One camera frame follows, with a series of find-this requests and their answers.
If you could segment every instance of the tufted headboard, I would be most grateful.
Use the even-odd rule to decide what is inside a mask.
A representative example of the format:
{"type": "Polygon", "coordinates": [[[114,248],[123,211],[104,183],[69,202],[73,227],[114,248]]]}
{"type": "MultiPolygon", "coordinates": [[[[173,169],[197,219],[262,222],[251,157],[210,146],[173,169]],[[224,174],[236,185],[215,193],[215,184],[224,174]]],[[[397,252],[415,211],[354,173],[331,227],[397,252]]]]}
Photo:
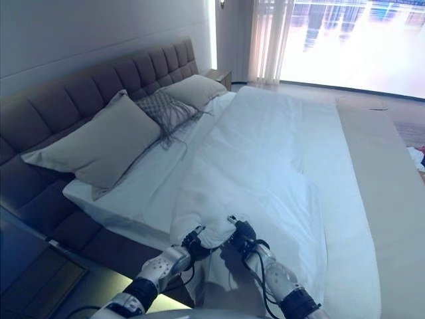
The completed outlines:
{"type": "Polygon", "coordinates": [[[20,155],[43,148],[81,127],[123,88],[131,98],[138,99],[197,73],[192,42],[184,38],[96,65],[2,101],[2,208],[71,249],[85,249],[102,227],[62,195],[74,176],[28,165],[20,155]]]}

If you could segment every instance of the city view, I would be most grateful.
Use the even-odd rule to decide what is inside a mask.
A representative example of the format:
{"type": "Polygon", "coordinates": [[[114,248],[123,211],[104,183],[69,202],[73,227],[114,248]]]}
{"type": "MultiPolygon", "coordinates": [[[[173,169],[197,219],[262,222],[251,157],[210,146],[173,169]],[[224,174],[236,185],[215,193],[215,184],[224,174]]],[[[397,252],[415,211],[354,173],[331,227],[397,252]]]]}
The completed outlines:
{"type": "Polygon", "coordinates": [[[425,98],[425,1],[296,0],[281,80],[425,98]]]}

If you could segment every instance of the white wall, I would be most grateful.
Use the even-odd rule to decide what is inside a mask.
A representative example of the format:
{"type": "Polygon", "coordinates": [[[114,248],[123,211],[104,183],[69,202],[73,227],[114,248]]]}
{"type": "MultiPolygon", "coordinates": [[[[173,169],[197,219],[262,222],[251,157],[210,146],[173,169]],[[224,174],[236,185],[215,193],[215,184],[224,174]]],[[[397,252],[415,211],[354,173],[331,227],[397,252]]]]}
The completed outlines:
{"type": "Polygon", "coordinates": [[[250,54],[253,0],[216,1],[217,66],[231,70],[232,81],[246,82],[250,54]]]}
{"type": "Polygon", "coordinates": [[[209,68],[208,1],[0,0],[0,96],[185,35],[209,68]]]}

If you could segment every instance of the white curtain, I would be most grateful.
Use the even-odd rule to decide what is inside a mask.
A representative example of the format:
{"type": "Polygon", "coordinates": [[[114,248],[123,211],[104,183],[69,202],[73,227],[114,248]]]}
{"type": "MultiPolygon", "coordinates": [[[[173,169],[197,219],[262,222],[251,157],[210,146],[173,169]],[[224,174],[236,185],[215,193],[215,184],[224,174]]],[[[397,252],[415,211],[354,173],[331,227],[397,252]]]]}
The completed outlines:
{"type": "Polygon", "coordinates": [[[294,0],[254,0],[249,82],[278,84],[294,0]]]}

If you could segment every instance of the textured pillow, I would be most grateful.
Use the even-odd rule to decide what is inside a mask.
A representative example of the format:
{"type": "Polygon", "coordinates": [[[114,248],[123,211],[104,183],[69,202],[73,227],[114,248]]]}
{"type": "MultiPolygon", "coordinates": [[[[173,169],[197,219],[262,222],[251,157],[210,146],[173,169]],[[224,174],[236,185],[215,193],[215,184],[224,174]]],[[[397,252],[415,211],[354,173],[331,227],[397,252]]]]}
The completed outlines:
{"type": "Polygon", "coordinates": [[[161,128],[161,137],[168,139],[184,123],[201,114],[196,108],[176,100],[163,91],[135,101],[152,120],[161,128]]]}

